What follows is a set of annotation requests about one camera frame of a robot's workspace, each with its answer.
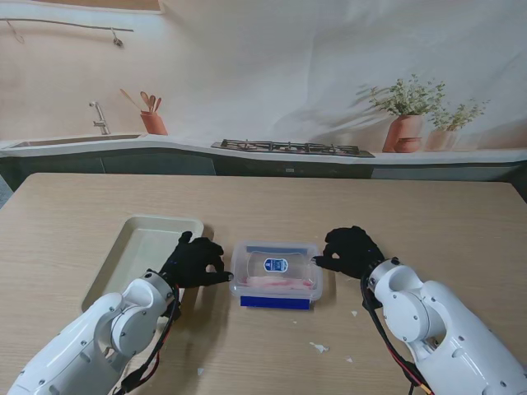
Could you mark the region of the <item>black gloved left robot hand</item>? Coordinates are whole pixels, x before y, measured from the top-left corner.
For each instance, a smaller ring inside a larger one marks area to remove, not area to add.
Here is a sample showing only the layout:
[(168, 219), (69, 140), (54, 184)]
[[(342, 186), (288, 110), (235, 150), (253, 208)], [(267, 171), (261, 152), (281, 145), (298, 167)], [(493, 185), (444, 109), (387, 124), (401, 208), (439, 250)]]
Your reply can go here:
[(223, 248), (207, 237), (192, 239), (192, 236), (190, 231), (180, 236), (159, 275), (170, 286), (185, 289), (231, 281), (234, 275), (225, 270)]

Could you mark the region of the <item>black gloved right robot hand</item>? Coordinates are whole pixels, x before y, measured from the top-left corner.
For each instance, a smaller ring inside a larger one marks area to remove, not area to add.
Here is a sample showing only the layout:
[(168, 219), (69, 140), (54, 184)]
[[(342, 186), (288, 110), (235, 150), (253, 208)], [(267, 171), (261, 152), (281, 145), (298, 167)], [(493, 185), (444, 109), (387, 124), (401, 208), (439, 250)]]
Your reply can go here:
[(314, 257), (315, 264), (351, 278), (361, 279), (369, 275), (385, 260), (377, 244), (359, 226), (333, 229), (324, 241), (324, 251)]

